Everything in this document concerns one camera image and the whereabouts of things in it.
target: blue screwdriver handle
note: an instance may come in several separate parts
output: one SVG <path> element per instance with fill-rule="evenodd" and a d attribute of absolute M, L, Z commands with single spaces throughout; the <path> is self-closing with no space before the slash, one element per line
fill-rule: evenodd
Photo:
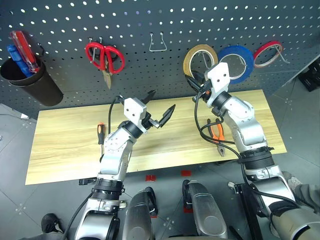
<path fill-rule="evenodd" d="M 33 75 L 32 72 L 29 71 L 28 65 L 23 61 L 20 53 L 18 52 L 18 49 L 15 45 L 10 44 L 6 46 L 6 49 L 8 50 L 9 54 L 12 57 L 12 60 L 15 61 L 15 63 L 19 66 L 21 72 L 28 78 Z"/>

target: gray sleeve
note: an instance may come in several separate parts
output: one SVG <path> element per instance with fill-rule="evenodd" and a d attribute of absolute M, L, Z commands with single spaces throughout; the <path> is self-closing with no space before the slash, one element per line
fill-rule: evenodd
<path fill-rule="evenodd" d="M 320 186 L 314 184 L 301 184 L 295 190 L 295 195 L 307 202 L 319 213 L 320 212 Z"/>

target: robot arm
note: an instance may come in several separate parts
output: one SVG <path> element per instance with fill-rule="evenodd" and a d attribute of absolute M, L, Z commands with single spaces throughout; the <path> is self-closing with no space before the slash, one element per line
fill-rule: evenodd
<path fill-rule="evenodd" d="M 212 113 L 222 117 L 230 127 L 241 156 L 239 162 L 244 165 L 246 182 L 252 188 L 256 214 L 269 218 L 283 240 L 318 239 L 320 217 L 293 204 L 294 195 L 279 166 L 273 161 L 264 131 L 255 118 L 253 106 L 228 93 L 228 64 L 217 64 L 204 77 L 205 80 L 201 79 L 199 82 L 186 76 L 198 96 L 208 108 L 212 108 Z M 270 197 L 271 195 L 288 200 Z"/>
<path fill-rule="evenodd" d="M 100 161 L 92 196 L 88 199 L 75 239 L 116 239 L 120 220 L 118 210 L 126 204 L 119 200 L 124 192 L 123 181 L 126 176 L 133 145 L 142 134 L 147 134 L 151 127 L 162 127 L 172 116 L 175 105 L 171 106 L 160 121 L 151 119 L 146 103 L 155 95 L 150 91 L 142 100 L 127 98 L 122 101 L 124 115 L 128 118 L 118 129 L 104 140 L 104 155 Z"/>

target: wooden board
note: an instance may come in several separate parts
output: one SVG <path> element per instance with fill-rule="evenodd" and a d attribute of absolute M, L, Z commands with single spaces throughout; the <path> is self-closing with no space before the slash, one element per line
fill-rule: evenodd
<path fill-rule="evenodd" d="M 251 103 L 262 125 L 273 154 L 285 153 L 286 148 L 262 90 L 231 93 Z M 147 110 L 153 119 L 160 119 L 165 110 L 176 104 L 172 118 L 163 128 L 151 128 L 133 146 L 128 172 L 160 169 L 235 159 L 225 150 L 221 157 L 217 147 L 203 140 L 194 120 L 191 97 L 153 100 Z M 100 146 L 97 124 L 108 122 L 109 105 L 82 106 L 40 111 L 26 175 L 26 185 L 95 177 L 99 172 Z M 215 116 L 201 101 L 198 108 L 200 125 Z M 111 131 L 126 120 L 123 106 L 112 109 Z M 232 141 L 231 131 L 223 124 L 226 140 Z"/>

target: red scissors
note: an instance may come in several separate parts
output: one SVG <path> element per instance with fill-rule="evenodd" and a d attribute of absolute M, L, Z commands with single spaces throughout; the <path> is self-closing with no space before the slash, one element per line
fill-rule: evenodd
<path fill-rule="evenodd" d="M 94 49 L 100 50 L 100 61 L 99 64 L 95 61 L 95 57 L 91 55 Z M 112 53 L 116 54 L 121 59 L 121 66 L 118 69 L 114 68 Z M 85 46 L 85 54 L 89 61 L 93 63 L 98 69 L 102 71 L 104 81 L 108 88 L 111 88 L 111 76 L 112 74 L 118 74 L 125 67 L 125 57 L 124 55 L 113 46 L 104 46 L 98 42 L 89 42 Z"/>

